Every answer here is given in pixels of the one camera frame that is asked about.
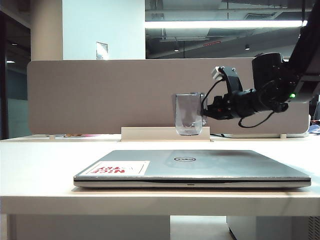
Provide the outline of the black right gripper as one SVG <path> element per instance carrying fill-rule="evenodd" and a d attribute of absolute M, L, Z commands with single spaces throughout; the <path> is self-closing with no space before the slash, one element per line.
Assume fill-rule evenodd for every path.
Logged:
<path fill-rule="evenodd" d="M 202 101 L 203 115 L 216 120 L 241 119 L 236 107 L 236 98 L 239 93 L 234 91 L 223 96 L 217 95 L 211 103 L 206 98 Z"/>

